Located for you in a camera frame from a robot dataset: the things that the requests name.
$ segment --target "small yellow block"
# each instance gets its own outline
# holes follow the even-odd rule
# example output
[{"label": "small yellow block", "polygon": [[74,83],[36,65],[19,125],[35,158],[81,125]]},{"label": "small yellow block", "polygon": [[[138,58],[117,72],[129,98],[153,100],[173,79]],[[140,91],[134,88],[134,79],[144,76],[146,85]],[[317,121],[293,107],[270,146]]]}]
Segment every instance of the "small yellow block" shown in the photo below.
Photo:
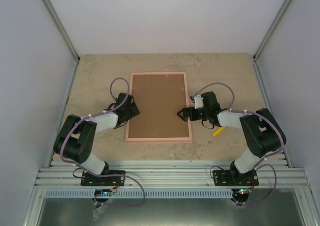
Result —
[{"label": "small yellow block", "polygon": [[226,127],[221,127],[221,128],[219,128],[217,131],[215,131],[215,132],[212,134],[212,136],[213,136],[213,137],[218,136],[218,134],[221,133],[225,128],[226,128]]}]

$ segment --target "white wall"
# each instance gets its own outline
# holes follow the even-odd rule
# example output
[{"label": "white wall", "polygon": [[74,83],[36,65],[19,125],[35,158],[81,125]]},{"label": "white wall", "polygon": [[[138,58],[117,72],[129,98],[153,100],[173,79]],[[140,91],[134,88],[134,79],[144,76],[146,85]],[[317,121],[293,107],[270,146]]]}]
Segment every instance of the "white wall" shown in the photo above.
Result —
[{"label": "white wall", "polygon": [[41,0],[0,0],[0,225],[22,224],[75,62]]},{"label": "white wall", "polygon": [[294,166],[320,208],[320,0],[294,0],[259,63]]},{"label": "white wall", "polygon": [[77,52],[253,54],[284,0],[51,0]]}]

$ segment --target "brown cork board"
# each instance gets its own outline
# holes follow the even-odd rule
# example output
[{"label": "brown cork board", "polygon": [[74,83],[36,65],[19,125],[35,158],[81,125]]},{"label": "brown cork board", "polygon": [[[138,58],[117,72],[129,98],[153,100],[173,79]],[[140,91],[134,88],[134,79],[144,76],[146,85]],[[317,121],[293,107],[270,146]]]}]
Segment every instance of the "brown cork board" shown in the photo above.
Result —
[{"label": "brown cork board", "polygon": [[140,115],[128,122],[127,142],[190,142],[191,122],[177,112],[189,106],[185,72],[132,73],[130,93]]}]

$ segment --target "beige marble surface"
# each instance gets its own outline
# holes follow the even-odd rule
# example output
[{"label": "beige marble surface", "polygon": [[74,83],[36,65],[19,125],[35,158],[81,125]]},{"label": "beige marble surface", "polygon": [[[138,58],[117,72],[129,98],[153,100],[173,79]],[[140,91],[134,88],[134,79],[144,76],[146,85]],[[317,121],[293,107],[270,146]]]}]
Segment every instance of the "beige marble surface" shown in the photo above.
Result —
[{"label": "beige marble surface", "polygon": [[[234,109],[257,110],[263,107],[248,54],[84,55],[65,116],[85,116],[106,108],[113,102],[109,86],[115,77],[129,80],[131,72],[162,71],[186,71],[190,95],[208,83],[224,82],[234,90]],[[208,90],[216,93],[221,107],[227,107],[232,99],[231,93],[223,86],[212,86]],[[125,83],[115,83],[115,95],[125,91]],[[218,137],[212,137],[213,130],[203,128],[200,121],[191,125],[191,143],[126,143],[125,127],[106,130],[95,135],[93,152],[104,160],[235,159],[247,147],[239,129],[227,128]]]}]

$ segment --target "aluminum frame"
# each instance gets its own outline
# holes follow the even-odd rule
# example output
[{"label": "aluminum frame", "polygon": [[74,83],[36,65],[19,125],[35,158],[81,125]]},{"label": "aluminum frame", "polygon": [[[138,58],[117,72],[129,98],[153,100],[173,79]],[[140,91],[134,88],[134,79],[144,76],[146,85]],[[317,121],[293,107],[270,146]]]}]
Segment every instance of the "aluminum frame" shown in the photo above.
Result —
[{"label": "aluminum frame", "polygon": [[[270,102],[266,92],[263,78],[257,64],[257,59],[268,43],[273,32],[277,28],[281,19],[287,12],[293,0],[285,0],[280,8],[276,18],[266,33],[257,52],[252,60],[252,65],[257,78],[257,82],[263,97],[264,104],[271,110]],[[56,14],[50,0],[43,0],[49,14],[52,16],[57,28],[62,34],[66,44],[68,45],[74,59],[79,62],[79,56],[67,35],[58,15]],[[290,157],[286,150],[284,154],[280,154],[279,160],[268,160],[277,172],[278,186],[277,188],[286,190],[293,189],[298,201],[298,205],[306,225],[320,225],[319,212],[315,204],[312,192],[309,188],[308,179],[303,168],[292,168]],[[191,161],[108,161],[111,169],[122,169],[130,175],[138,179],[145,188],[149,189],[231,189],[239,187],[216,187],[210,177],[209,170],[212,165],[217,165],[227,169],[231,161],[228,160],[191,160]],[[82,187],[80,179],[74,178],[72,172],[76,167],[63,162],[48,161],[48,168],[41,168],[38,172],[35,186],[32,191],[30,201],[23,220],[23,226],[37,225],[44,199],[48,190],[61,188],[62,190],[77,191],[85,188],[91,190],[98,187]],[[257,188],[272,188],[274,183],[274,173],[271,169],[264,167],[257,172],[260,185]],[[125,180],[124,189],[136,190],[138,186],[131,180]]]}]

